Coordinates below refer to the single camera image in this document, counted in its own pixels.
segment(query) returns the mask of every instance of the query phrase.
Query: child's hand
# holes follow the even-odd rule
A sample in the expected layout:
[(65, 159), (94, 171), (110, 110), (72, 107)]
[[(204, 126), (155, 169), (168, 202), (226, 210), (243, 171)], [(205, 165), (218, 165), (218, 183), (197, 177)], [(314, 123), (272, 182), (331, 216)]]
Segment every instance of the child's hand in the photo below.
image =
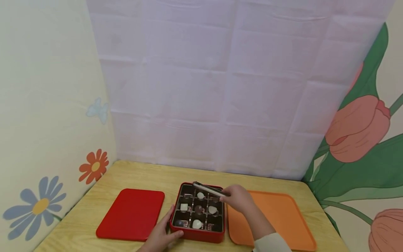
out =
[(171, 206), (161, 221), (155, 225), (147, 241), (137, 252), (162, 252), (171, 242), (183, 236), (183, 231), (176, 231), (171, 234), (166, 233), (166, 225), (169, 222), (173, 211), (174, 205)]
[(250, 193), (240, 185), (231, 185), (222, 190), (229, 193), (229, 197), (220, 197), (220, 201), (227, 203), (236, 211), (245, 214), (248, 209), (256, 207)]

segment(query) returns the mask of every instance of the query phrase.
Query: light blue butterfly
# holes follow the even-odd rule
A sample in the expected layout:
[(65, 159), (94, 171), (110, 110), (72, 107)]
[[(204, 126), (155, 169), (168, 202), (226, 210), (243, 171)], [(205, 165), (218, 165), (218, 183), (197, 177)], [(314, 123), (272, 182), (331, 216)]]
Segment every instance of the light blue butterfly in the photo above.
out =
[(101, 107), (101, 98), (98, 97), (94, 104), (91, 104), (88, 107), (86, 115), (88, 117), (94, 117), (98, 116), (99, 119), (101, 120), (102, 124), (105, 124), (106, 121), (108, 120), (108, 109), (109, 109), (109, 104), (105, 103), (104, 106)]

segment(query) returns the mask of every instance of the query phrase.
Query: pink tulip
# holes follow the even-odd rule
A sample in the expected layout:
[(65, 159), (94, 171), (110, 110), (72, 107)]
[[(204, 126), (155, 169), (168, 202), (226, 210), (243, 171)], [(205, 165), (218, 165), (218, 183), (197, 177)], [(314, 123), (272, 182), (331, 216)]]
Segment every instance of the pink tulip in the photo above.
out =
[(371, 252), (403, 251), (403, 209), (378, 213), (368, 239)]
[(366, 95), (337, 111), (325, 135), (330, 152), (340, 162), (362, 158), (386, 135), (391, 114), (385, 103)]

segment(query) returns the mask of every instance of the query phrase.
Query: white fabric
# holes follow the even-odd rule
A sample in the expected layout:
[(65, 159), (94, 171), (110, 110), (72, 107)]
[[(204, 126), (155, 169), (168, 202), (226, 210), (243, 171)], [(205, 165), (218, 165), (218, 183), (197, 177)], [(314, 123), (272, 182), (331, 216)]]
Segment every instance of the white fabric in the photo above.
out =
[(118, 158), (300, 179), (393, 0), (87, 0)]
[(278, 233), (266, 235), (255, 241), (253, 252), (292, 252), (285, 240)]

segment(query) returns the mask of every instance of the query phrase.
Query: wall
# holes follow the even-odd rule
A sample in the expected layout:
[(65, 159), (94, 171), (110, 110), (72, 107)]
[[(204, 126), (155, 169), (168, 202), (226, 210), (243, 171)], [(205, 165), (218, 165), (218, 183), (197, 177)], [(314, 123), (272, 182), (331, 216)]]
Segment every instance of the wall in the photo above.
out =
[(304, 177), (352, 252), (403, 248), (402, 10), (396, 1)]
[(116, 159), (85, 1), (0, 3), (0, 247), (31, 251)]
[(394, 0), (87, 0), (118, 157), (301, 179)]

